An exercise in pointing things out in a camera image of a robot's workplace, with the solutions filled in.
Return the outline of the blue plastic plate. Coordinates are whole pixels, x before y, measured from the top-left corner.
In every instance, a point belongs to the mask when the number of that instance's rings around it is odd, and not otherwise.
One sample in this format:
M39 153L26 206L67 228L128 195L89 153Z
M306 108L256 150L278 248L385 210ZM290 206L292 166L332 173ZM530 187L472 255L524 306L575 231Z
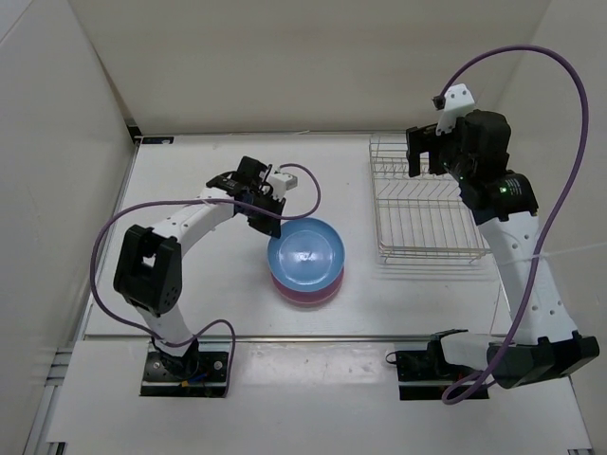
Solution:
M345 246L323 220L307 217L284 222L281 237L267 244L272 276L285 288L314 293L328 288L344 270Z

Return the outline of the pink plastic plate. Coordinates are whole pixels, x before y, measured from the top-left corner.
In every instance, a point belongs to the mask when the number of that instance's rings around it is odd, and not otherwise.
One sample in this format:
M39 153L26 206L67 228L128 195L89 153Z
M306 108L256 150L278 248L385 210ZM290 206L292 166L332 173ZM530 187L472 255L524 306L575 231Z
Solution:
M343 278L344 269L335 280L320 290L297 291L281 284L274 276L271 276L277 292L287 301L302 307L320 306L332 300L340 291Z

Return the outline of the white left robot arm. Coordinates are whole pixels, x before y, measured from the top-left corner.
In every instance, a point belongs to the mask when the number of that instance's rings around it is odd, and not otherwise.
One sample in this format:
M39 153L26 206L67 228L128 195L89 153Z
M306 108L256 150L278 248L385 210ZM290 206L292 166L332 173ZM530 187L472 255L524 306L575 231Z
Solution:
M202 370L198 342L177 305L184 255L239 213L251 228L278 238L285 194L296 186L295 176L245 156L236 171L209 180L193 204L150 227L133 225L126 230L114 289L155 333L153 344L169 374L185 380Z

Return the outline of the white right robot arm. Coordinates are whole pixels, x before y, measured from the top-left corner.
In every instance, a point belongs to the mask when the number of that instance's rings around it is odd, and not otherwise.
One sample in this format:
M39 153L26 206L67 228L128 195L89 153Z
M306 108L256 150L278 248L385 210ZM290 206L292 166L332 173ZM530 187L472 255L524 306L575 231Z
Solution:
M504 389L574 373L599 355L598 341L579 333L542 257L539 205L528 178L509 169L511 128L498 113L473 110L442 131L407 130L408 174L449 174L489 246L506 294L511 327L503 337L450 330L433 335L426 367L446 379L459 367L493 377Z

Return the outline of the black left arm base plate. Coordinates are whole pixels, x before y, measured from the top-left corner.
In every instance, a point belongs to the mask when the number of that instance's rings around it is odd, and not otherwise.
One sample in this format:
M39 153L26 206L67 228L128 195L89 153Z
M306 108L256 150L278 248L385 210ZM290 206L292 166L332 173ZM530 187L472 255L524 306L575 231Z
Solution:
M234 345L198 342L185 359L170 360L152 345L146 353L139 395L155 398L226 398Z

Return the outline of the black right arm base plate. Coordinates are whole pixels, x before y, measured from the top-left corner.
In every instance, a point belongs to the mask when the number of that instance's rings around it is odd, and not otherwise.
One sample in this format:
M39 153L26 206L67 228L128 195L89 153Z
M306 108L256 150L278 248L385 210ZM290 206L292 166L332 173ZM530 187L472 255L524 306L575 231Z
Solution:
M473 373L468 367L435 367L424 351L391 351L387 364L396 367L400 401L441 401L454 382Z

